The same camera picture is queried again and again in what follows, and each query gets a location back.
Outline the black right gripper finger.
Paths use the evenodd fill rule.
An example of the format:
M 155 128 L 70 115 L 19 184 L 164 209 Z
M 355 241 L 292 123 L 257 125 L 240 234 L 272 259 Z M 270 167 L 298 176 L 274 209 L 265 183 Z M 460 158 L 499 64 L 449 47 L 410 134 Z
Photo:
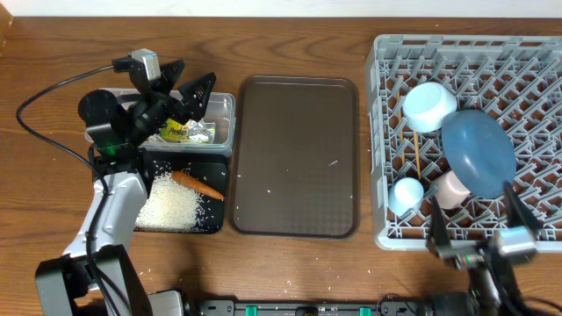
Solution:
M 503 183 L 506 214 L 508 227 L 525 226 L 532 233 L 537 233 L 543 225 L 527 207 L 527 205 L 517 196 L 512 186 L 508 182 Z
M 445 225 L 443 212 L 436 197 L 431 198 L 431 222 L 429 226 L 428 248 L 450 246 L 450 237 Z

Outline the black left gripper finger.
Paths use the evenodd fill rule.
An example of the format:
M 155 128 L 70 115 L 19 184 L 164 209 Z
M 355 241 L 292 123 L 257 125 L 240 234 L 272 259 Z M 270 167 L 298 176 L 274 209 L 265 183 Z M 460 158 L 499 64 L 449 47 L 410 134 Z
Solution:
M 205 116 L 216 80 L 216 75 L 210 72 L 178 88 L 182 96 L 177 105 L 178 123 L 187 123 L 189 120 L 200 121 Z
M 168 95 L 185 67 L 183 60 L 171 61 L 160 65 L 161 76 L 153 83 L 153 90 Z

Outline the yellow green snack wrapper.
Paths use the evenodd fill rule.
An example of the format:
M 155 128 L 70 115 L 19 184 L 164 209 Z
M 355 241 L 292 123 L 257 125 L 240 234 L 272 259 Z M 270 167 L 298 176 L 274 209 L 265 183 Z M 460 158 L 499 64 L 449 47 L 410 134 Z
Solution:
M 198 144 L 211 144 L 214 142 L 216 124 L 189 120 L 182 125 L 173 119 L 168 119 L 160 129 L 160 137 L 170 142 L 193 142 Z

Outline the pink cup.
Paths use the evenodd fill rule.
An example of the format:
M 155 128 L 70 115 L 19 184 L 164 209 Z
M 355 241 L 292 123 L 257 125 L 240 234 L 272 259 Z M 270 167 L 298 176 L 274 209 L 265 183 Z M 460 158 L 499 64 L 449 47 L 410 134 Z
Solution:
M 442 209 L 459 207 L 470 195 L 470 191 L 460 182 L 451 170 L 439 176 L 433 183 L 434 196 Z

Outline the light blue cup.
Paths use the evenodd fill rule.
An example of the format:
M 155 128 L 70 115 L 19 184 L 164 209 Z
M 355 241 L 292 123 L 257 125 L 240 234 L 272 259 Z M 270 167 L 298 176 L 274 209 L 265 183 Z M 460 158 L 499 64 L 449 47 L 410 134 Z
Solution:
M 388 207 L 396 216 L 419 209 L 424 198 L 424 188 L 420 181 L 404 177 L 389 190 Z

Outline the orange carrot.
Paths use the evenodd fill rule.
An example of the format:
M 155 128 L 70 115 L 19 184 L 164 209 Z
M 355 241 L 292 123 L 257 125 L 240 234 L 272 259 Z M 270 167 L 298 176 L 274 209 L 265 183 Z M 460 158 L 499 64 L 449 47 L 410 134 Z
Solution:
M 188 189 L 192 189 L 210 198 L 218 200 L 223 200 L 225 198 L 222 193 L 218 192 L 207 184 L 200 182 L 198 179 L 184 173 L 183 171 L 173 171 L 171 173 L 171 178 L 180 185 Z

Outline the dark blue plate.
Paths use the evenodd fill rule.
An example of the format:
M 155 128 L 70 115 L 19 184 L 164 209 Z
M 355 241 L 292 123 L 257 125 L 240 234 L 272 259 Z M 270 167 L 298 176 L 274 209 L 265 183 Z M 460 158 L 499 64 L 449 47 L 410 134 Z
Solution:
M 480 198 L 497 198 L 515 179 L 513 144 L 501 125 L 483 111 L 449 114 L 442 126 L 443 151 L 461 184 Z

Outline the wooden chopstick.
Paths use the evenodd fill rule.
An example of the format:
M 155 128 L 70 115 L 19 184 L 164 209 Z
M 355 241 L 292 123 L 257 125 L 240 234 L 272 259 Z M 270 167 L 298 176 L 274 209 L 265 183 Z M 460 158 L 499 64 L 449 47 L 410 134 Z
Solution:
M 401 102 L 400 100 L 401 100 L 401 95 L 400 95 L 400 90 L 398 90 L 398 91 L 397 91 L 397 101 L 398 101 L 398 104 L 400 104 L 400 102 Z M 402 117 L 403 117 L 403 116 L 402 116 L 401 107 L 400 107 L 400 110 L 399 110 L 399 113 L 398 113 L 398 114 L 399 114 L 399 115 L 398 115 L 399 122 L 401 122 Z M 404 142 L 404 136 L 403 136 L 403 131 L 402 131 L 401 129 L 400 129 L 400 138 L 399 138 L 399 140 L 400 140 L 400 145 L 402 145 L 403 142 Z M 406 162 L 405 154 L 404 154 L 403 151 L 402 151 L 401 154 L 400 154 L 400 161 L 401 161 L 401 165 L 402 165 L 402 166 L 403 166 L 403 165 L 405 164 L 405 162 Z
M 415 165 L 416 165 L 416 172 L 418 180 L 422 179 L 422 169 L 421 169 L 421 159 L 420 159 L 420 150 L 419 150 L 419 136 L 418 132 L 413 132 L 414 137 L 414 158 L 415 158 Z

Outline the light blue bowl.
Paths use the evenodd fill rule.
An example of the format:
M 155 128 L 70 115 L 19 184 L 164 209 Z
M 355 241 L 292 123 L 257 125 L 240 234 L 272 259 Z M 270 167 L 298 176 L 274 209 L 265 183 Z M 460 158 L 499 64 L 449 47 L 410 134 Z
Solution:
M 444 119 L 457 108 L 458 101 L 452 92 L 440 83 L 427 82 L 406 94 L 402 112 L 409 129 L 429 133 L 440 129 Z

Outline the white napkin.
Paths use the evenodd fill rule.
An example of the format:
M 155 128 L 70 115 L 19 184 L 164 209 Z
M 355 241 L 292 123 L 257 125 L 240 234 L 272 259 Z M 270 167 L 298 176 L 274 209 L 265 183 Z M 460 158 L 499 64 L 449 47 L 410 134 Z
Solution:
M 164 142 L 164 139 L 160 135 L 154 134 L 148 137 L 147 142 L 151 142 L 151 143 Z

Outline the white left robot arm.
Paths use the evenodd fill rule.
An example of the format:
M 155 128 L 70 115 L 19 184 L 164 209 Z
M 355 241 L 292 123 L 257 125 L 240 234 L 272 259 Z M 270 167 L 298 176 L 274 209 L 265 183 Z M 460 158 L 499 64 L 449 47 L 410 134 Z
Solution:
M 94 198 L 75 239 L 55 259 L 35 272 L 46 315 L 77 315 L 77 298 L 100 290 L 109 315 L 182 314 L 177 291 L 160 296 L 158 307 L 144 290 L 128 255 L 137 216 L 148 200 L 154 163 L 142 147 L 167 119 L 186 122 L 204 117 L 216 75 L 208 73 L 171 95 L 180 69 L 167 65 L 150 83 L 134 73 L 138 95 L 127 110 L 109 90 L 93 90 L 78 105 L 80 118 L 94 140 L 84 163 L 92 171 Z

